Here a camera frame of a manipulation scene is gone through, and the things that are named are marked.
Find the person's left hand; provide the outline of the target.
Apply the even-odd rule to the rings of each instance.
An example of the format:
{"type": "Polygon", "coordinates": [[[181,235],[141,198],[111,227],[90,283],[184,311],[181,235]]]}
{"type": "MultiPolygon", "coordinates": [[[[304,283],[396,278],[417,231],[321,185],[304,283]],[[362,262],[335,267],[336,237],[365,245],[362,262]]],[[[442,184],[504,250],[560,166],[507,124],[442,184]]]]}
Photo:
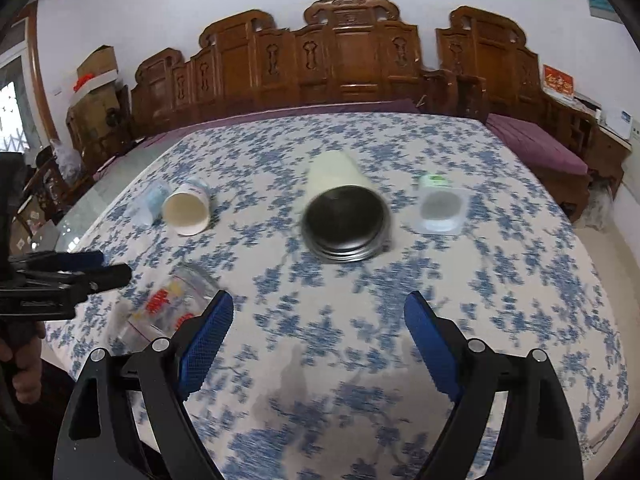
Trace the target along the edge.
{"type": "Polygon", "coordinates": [[[35,324],[35,333],[27,344],[12,348],[1,341],[1,361],[14,361],[17,367],[12,384],[16,398],[23,404],[34,404],[41,396],[41,343],[46,336],[43,322],[35,324]]]}

